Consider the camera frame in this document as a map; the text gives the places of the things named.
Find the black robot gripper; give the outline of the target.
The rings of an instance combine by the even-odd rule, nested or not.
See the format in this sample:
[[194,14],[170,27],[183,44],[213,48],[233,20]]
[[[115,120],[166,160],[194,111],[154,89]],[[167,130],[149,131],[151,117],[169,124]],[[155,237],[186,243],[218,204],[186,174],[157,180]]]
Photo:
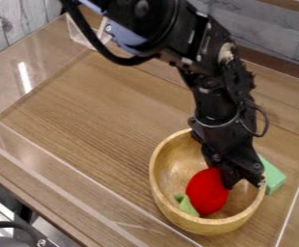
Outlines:
[[233,42],[223,44],[213,73],[179,70],[195,100],[190,126],[203,154],[221,166],[227,189],[246,179],[257,188],[266,183],[265,165],[253,145],[269,130],[266,110],[255,103],[254,74],[247,70]]

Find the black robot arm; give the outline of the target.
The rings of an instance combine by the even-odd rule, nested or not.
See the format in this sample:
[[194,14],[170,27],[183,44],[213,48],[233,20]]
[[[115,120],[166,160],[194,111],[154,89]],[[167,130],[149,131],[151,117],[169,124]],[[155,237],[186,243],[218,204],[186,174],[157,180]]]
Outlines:
[[193,92],[193,137],[201,142],[209,164],[222,171],[231,188],[241,180],[265,183],[265,165],[253,139],[266,134],[257,127],[263,109],[255,104],[254,73],[241,58],[230,31],[202,13],[190,0],[80,0],[109,18],[109,34],[131,56],[109,50],[82,20],[83,32],[113,62],[133,66],[159,59],[177,68]]

